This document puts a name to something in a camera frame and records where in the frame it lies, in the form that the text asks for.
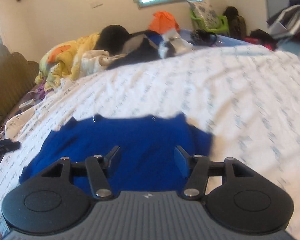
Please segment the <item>orange plastic bag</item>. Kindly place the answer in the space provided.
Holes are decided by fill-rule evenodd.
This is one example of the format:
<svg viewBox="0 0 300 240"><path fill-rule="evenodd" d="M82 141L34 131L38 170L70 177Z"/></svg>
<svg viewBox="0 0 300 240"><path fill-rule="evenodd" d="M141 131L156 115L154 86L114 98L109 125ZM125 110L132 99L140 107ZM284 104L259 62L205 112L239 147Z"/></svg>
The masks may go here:
<svg viewBox="0 0 300 240"><path fill-rule="evenodd" d="M175 29L177 32L180 31L179 24L172 14L166 11L157 11L153 14L153 20L148 26L148 30L162 35L171 29Z"/></svg>

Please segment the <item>floral grey pillow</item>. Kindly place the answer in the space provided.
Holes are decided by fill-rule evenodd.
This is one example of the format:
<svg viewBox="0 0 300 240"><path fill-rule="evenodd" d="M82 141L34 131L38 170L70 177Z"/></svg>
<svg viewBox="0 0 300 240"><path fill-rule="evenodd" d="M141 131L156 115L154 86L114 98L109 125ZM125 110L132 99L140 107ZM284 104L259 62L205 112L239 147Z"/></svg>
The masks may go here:
<svg viewBox="0 0 300 240"><path fill-rule="evenodd" d="M188 1L188 4L195 17L203 19L205 26L209 29L216 29L221 25L210 0Z"/></svg>

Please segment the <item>silver crumpled plastic bag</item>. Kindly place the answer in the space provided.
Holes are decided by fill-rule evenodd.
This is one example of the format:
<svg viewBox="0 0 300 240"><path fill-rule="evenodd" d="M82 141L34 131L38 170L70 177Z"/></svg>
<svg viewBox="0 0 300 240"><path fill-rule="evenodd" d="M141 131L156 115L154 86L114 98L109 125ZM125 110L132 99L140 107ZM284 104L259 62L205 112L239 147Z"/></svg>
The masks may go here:
<svg viewBox="0 0 300 240"><path fill-rule="evenodd" d="M161 59L183 55L193 51L193 45L181 38L175 29L162 34L162 41L158 47Z"/></svg>

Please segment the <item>blue knit sweater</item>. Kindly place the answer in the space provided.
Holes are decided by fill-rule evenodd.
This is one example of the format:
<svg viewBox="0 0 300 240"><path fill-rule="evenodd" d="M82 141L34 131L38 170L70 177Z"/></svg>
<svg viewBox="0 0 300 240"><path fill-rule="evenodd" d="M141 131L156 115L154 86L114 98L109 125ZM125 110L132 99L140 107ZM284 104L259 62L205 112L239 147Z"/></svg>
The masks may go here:
<svg viewBox="0 0 300 240"><path fill-rule="evenodd" d="M187 123L185 115L164 119L146 116L107 119L100 115L77 121L71 118L58 131L51 131L40 152L23 168L19 183L59 160L85 161L120 147L121 160L109 178L114 193L120 191L179 191L186 179L174 161L174 149L208 156L213 135Z"/></svg>

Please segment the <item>brown upholstered headboard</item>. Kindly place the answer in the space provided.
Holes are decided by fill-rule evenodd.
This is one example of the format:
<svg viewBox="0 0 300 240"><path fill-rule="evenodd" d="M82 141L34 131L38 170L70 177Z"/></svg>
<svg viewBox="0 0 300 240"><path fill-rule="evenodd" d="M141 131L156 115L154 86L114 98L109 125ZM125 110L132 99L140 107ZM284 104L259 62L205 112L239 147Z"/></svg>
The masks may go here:
<svg viewBox="0 0 300 240"><path fill-rule="evenodd" d="M0 124L15 105L34 87L39 63L28 61L19 52L0 44Z"/></svg>

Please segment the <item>black cap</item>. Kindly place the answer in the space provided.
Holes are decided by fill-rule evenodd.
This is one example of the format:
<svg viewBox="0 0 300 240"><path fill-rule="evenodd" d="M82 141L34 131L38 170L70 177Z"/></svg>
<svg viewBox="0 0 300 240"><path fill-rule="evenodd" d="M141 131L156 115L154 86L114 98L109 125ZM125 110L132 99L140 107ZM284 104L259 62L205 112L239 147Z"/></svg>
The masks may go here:
<svg viewBox="0 0 300 240"><path fill-rule="evenodd" d="M109 25L101 31L94 50L105 50L110 55L117 55L130 38L130 33L123 26Z"/></svg>

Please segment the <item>grey framed wall panel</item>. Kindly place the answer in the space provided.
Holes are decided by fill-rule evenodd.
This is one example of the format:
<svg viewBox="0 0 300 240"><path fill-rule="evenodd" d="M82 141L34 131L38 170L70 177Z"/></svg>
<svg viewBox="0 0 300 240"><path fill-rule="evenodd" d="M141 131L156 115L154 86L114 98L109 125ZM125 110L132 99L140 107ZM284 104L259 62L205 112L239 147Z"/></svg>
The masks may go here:
<svg viewBox="0 0 300 240"><path fill-rule="evenodd" d="M265 0L267 20L289 6L289 0Z"/></svg>

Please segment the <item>white crumpled garment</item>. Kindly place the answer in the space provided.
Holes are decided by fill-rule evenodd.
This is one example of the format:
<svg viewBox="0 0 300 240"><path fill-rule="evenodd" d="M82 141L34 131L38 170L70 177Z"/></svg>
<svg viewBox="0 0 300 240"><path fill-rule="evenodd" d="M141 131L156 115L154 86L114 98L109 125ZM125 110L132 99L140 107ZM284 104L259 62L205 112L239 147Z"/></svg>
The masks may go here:
<svg viewBox="0 0 300 240"><path fill-rule="evenodd" d="M89 76L105 71L114 61L125 57L127 54L111 56L105 50L90 50L83 54L79 77Z"/></svg>

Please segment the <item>dark navy garment pile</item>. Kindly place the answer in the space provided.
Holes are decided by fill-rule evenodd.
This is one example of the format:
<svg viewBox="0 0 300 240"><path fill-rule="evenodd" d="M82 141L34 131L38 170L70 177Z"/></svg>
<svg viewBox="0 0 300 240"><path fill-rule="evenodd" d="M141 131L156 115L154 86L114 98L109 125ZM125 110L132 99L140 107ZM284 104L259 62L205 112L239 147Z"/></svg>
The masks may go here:
<svg viewBox="0 0 300 240"><path fill-rule="evenodd" d="M132 49L126 56L112 62L107 70L119 68L129 64L138 64L160 59L158 46L163 41L162 36L154 31L147 30L135 37L142 38L137 48Z"/></svg>

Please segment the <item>black blue-rimmed bowl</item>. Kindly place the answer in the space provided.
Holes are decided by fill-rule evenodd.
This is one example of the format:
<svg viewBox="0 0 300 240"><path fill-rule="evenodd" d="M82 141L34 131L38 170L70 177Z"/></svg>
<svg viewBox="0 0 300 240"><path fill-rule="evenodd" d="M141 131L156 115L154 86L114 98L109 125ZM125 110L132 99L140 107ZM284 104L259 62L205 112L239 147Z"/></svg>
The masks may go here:
<svg viewBox="0 0 300 240"><path fill-rule="evenodd" d="M190 33L191 43L196 46L213 46L217 42L217 35L202 29Z"/></svg>

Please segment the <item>white script-print bedspread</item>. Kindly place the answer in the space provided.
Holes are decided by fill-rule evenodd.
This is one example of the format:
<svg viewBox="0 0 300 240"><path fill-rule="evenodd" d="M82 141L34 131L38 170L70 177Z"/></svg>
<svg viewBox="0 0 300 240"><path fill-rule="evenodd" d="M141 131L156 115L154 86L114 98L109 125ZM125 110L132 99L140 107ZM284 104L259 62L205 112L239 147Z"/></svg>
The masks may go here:
<svg viewBox="0 0 300 240"><path fill-rule="evenodd" d="M52 130L70 118L184 113L214 134L212 159L234 157L293 198L287 228L300 239L300 59L262 46L214 47L99 72L61 86L13 117L6 137L22 143L0 163L0 235L8 232L1 201Z"/></svg>

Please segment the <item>grey folded garment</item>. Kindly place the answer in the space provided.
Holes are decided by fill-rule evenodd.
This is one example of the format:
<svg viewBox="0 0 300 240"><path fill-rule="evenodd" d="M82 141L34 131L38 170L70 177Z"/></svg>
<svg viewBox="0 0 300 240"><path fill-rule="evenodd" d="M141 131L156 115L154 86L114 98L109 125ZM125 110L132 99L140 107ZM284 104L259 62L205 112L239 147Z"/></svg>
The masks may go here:
<svg viewBox="0 0 300 240"><path fill-rule="evenodd" d="M145 34L137 35L130 38L128 41L124 43L121 53L129 54L137 50L141 46L144 39L147 39L147 36Z"/></svg>

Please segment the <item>purple patterned cloth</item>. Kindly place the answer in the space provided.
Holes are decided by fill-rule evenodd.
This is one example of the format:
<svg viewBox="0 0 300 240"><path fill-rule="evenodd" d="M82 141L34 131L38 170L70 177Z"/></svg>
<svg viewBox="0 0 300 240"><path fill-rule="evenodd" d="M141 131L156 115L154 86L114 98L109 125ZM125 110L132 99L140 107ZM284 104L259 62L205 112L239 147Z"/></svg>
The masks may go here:
<svg viewBox="0 0 300 240"><path fill-rule="evenodd" d="M46 82L35 85L33 89L22 98L19 110L24 112L43 101L47 94L53 91L52 88L45 90L45 85Z"/></svg>

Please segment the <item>yellow orange comforter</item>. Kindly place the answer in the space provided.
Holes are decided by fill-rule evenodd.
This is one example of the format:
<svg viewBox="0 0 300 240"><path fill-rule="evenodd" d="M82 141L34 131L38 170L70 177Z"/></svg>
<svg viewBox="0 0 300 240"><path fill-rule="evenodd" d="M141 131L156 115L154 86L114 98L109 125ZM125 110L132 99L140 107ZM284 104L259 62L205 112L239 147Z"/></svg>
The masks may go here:
<svg viewBox="0 0 300 240"><path fill-rule="evenodd" d="M34 83L44 83L44 89L48 91L58 88L63 78L77 80L83 54L94 49L99 38L99 33L93 33L54 46L42 57Z"/></svg>

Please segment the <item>clothes pile on right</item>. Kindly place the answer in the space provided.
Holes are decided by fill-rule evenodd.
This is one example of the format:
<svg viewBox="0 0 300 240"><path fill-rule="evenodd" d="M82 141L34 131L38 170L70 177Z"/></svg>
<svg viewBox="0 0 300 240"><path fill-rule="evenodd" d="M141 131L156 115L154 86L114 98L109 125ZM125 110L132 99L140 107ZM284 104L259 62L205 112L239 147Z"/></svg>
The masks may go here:
<svg viewBox="0 0 300 240"><path fill-rule="evenodd" d="M300 0L289 0L289 6L267 20L269 31L254 30L244 40L275 51L278 43L291 38L300 39Z"/></svg>

